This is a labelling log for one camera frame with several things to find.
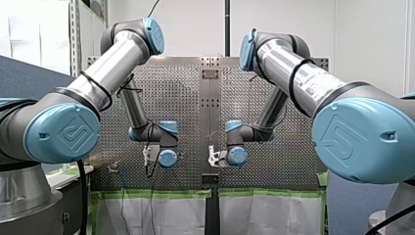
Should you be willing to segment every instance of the black joint ring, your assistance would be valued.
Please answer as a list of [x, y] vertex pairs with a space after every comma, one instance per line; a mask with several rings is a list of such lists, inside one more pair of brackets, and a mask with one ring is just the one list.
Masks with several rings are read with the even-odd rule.
[[299, 71], [301, 66], [305, 64], [314, 64], [314, 61], [311, 59], [304, 59], [302, 60], [298, 65], [296, 65], [293, 69], [293, 72], [290, 75], [290, 80], [288, 83], [288, 93], [290, 95], [291, 101], [293, 101], [294, 106], [305, 116], [309, 117], [308, 114], [305, 113], [305, 111], [301, 108], [300, 104], [297, 102], [296, 96], [294, 95], [294, 79], [296, 78], [296, 73]]
[[291, 39], [291, 45], [293, 47], [293, 52], [296, 53], [297, 52], [297, 42], [296, 42], [296, 39], [291, 34], [288, 34], [288, 36]]
[[79, 74], [85, 76], [86, 79], [88, 79], [89, 82], [95, 84], [96, 86], [98, 86], [108, 97], [108, 104], [105, 108], [102, 108], [100, 110], [100, 112], [103, 112], [107, 109], [109, 109], [112, 105], [113, 105], [113, 97], [111, 96], [110, 92], [108, 92], [108, 90], [106, 88], [104, 88], [100, 83], [98, 83], [96, 80], [94, 80], [91, 76], [89, 76], [88, 74], [85, 73], [85, 71], [81, 70], [79, 72]]
[[113, 27], [111, 28], [111, 33], [110, 33], [111, 45], [114, 45], [115, 28], [116, 28], [117, 25], [118, 25], [118, 23], [114, 23]]

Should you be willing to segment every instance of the cable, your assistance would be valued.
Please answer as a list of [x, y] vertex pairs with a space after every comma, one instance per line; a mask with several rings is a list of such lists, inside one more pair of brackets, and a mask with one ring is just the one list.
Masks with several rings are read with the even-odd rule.
[[209, 135], [209, 137], [208, 137], [208, 142], [209, 143], [211, 143], [211, 137], [214, 135], [214, 134], [219, 134], [219, 131], [218, 130], [215, 130], [214, 132], [212, 132], [210, 135]]
[[82, 188], [82, 219], [80, 222], [79, 235], [86, 235], [86, 226], [88, 224], [88, 189], [86, 187], [86, 173], [82, 160], [77, 162], [79, 168], [80, 184]]
[[130, 235], [129, 230], [128, 230], [128, 223], [127, 223], [127, 220], [124, 217], [124, 196], [125, 196], [125, 188], [122, 189], [121, 217], [122, 217], [122, 219], [124, 220], [124, 223], [125, 223], [125, 230], [126, 230], [127, 234]]
[[301, 66], [308, 64], [308, 63], [315, 65], [313, 60], [304, 59], [293, 68], [293, 72], [291, 72], [289, 84], [288, 84], [288, 93], [289, 93], [291, 101], [293, 101], [294, 106], [300, 111], [300, 113], [304, 114], [307, 117], [309, 117], [309, 115], [302, 109], [300, 104], [297, 102], [296, 96], [294, 95], [294, 79], [296, 78], [296, 73], [300, 70]]
[[411, 212], [415, 212], [415, 205], [410, 206], [409, 208], [406, 208], [403, 211], [400, 211], [394, 215], [392, 215], [391, 217], [385, 219], [383, 222], [379, 223], [378, 225], [374, 226], [372, 229], [370, 229], [367, 233], [365, 233], [365, 235], [376, 235], [377, 232], [387, 226], [388, 224], [394, 222], [395, 220], [406, 216], [407, 214], [411, 213]]
[[157, 1], [156, 1], [155, 5], [153, 6], [152, 11], [150, 11], [150, 13], [149, 13], [149, 16], [148, 16], [148, 17], [150, 17], [150, 16], [152, 15], [152, 13], [153, 13], [153, 12], [154, 12], [154, 10], [156, 9], [156, 7], [157, 7], [157, 5], [159, 4], [159, 2], [160, 2], [160, 0], [157, 0]]
[[[153, 139], [153, 134], [154, 134], [155, 126], [156, 126], [156, 124], [150, 119], [149, 119], [149, 123], [151, 124], [151, 126], [147, 129], [147, 139], [148, 139], [148, 141], [147, 141], [147, 144], [146, 144], [146, 149], [148, 149], [149, 146], [150, 146], [150, 142]], [[156, 166], [157, 166], [157, 161], [159, 160], [159, 156], [160, 156], [160, 151], [157, 154], [156, 161], [153, 163], [153, 168], [152, 168], [150, 174], [149, 174], [149, 166], [146, 164], [145, 169], [146, 169], [147, 178], [153, 177], [153, 174], [154, 174]]]
[[140, 89], [140, 88], [129, 88], [129, 87], [126, 87], [133, 79], [134, 79], [134, 73], [132, 73], [127, 78], [127, 81], [125, 82], [124, 85], [122, 85], [122, 86], [119, 87], [118, 91], [116, 92], [116, 97], [117, 98], [120, 97], [120, 93], [121, 93], [122, 90], [137, 91], [138, 93], [143, 92], [143, 89]]
[[103, 112], [107, 109], [109, 109], [112, 105], [113, 105], [113, 97], [111, 96], [110, 92], [108, 92], [108, 90], [106, 88], [104, 88], [104, 86], [102, 86], [98, 81], [94, 80], [91, 76], [89, 76], [88, 74], [85, 73], [85, 71], [81, 70], [79, 72], [79, 74], [83, 75], [89, 82], [94, 83], [96, 86], [98, 86], [98, 88], [100, 88], [102, 90], [102, 92], [104, 92], [108, 98], [108, 104], [106, 107], [102, 108], [100, 110], [100, 112]]

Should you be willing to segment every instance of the black cable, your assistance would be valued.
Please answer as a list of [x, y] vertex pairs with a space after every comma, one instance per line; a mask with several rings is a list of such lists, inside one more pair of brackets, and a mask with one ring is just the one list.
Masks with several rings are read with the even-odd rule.
[[159, 4], [160, 0], [157, 0], [155, 5], [153, 5], [152, 11], [150, 11], [149, 16], [150, 17], [152, 15], [152, 13], [154, 12], [154, 10], [156, 9], [157, 5]]
[[120, 93], [122, 90], [129, 90], [129, 91], [137, 91], [138, 93], [143, 92], [143, 89], [140, 88], [129, 88], [126, 87], [132, 80], [134, 79], [134, 73], [132, 73], [126, 80], [125, 84], [120, 86], [118, 91], [116, 92], [116, 97], [119, 98], [120, 97]]
[[80, 184], [82, 188], [82, 219], [80, 222], [79, 235], [86, 235], [86, 226], [88, 224], [88, 189], [86, 186], [86, 173], [83, 167], [83, 161], [77, 161], [79, 168]]
[[110, 92], [108, 92], [108, 90], [106, 88], [104, 88], [104, 86], [102, 86], [98, 81], [94, 80], [91, 76], [89, 76], [88, 74], [85, 73], [85, 71], [81, 70], [79, 72], [79, 74], [83, 75], [89, 82], [95, 84], [96, 86], [98, 86], [98, 88], [100, 88], [107, 96], [108, 98], [108, 104], [106, 107], [102, 108], [100, 110], [100, 112], [103, 112], [107, 109], [109, 109], [112, 105], [113, 105], [113, 97], [111, 96]]
[[125, 188], [122, 189], [121, 217], [122, 217], [122, 219], [124, 220], [124, 223], [125, 223], [125, 230], [126, 230], [127, 234], [130, 235], [129, 230], [128, 230], [128, 223], [127, 223], [127, 220], [124, 217], [124, 196], [125, 196]]
[[301, 68], [301, 66], [305, 64], [314, 64], [314, 61], [311, 59], [304, 59], [298, 65], [293, 68], [293, 72], [291, 72], [289, 83], [288, 83], [288, 93], [290, 96], [291, 101], [293, 101], [294, 106], [300, 111], [300, 113], [304, 114], [305, 116], [309, 117], [309, 115], [302, 109], [300, 104], [297, 102], [296, 96], [294, 95], [294, 79], [296, 78], [296, 74]]
[[394, 222], [395, 220], [406, 216], [407, 214], [411, 213], [411, 212], [415, 212], [415, 205], [410, 206], [409, 208], [406, 208], [403, 211], [400, 211], [394, 215], [392, 215], [391, 217], [385, 219], [383, 222], [379, 223], [378, 225], [374, 226], [372, 229], [370, 229], [367, 233], [365, 233], [365, 235], [376, 235], [377, 232], [387, 226], [388, 224]]

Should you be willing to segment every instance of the perforated metal panel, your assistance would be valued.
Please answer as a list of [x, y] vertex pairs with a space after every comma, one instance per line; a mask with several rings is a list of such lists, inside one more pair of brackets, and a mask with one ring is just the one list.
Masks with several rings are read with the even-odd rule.
[[[314, 59], [323, 69], [327, 59]], [[221, 60], [221, 123], [240, 119], [245, 124], [259, 117], [273, 86], [254, 73], [239, 69], [237, 59]], [[226, 148], [222, 124], [220, 145]], [[275, 139], [265, 143], [247, 143], [249, 161], [241, 168], [220, 172], [220, 187], [265, 187], [315, 189], [316, 173], [325, 170], [311, 141], [311, 120], [288, 102], [284, 120], [275, 129]]]
[[[200, 90], [199, 58], [153, 59], [134, 71], [134, 81], [143, 88], [142, 102], [148, 118], [176, 120], [179, 127], [181, 159], [174, 171], [159, 168], [155, 175], [158, 188], [200, 188]], [[120, 100], [102, 114], [100, 153], [91, 163], [97, 167], [93, 174], [93, 190], [115, 188], [149, 188], [151, 181], [144, 170], [143, 147], [146, 143], [127, 138], [129, 122]], [[108, 166], [118, 162], [119, 171]]]
[[[153, 121], [178, 122], [182, 157], [174, 171], [157, 171], [158, 188], [201, 188], [202, 174], [215, 172], [207, 167], [209, 132], [220, 126], [219, 145], [225, 150], [224, 123], [235, 118], [253, 123], [273, 88], [260, 78], [249, 82], [254, 74], [240, 70], [237, 58], [217, 61], [219, 66], [214, 64], [214, 69], [220, 70], [220, 75], [213, 79], [203, 78], [206, 66], [201, 66], [205, 62], [202, 58], [154, 58], [134, 71], [134, 81], [143, 88], [147, 116]], [[327, 59], [315, 62], [328, 68]], [[91, 158], [96, 167], [92, 189], [149, 188], [152, 182], [143, 167], [145, 143], [127, 138], [128, 119], [120, 100], [114, 99], [114, 106], [102, 114], [101, 140]], [[314, 152], [310, 124], [289, 102], [285, 120], [275, 130], [275, 140], [246, 144], [249, 162], [240, 169], [222, 169], [220, 187], [315, 189], [316, 173], [325, 167]], [[108, 169], [114, 163], [119, 164], [118, 172]]]

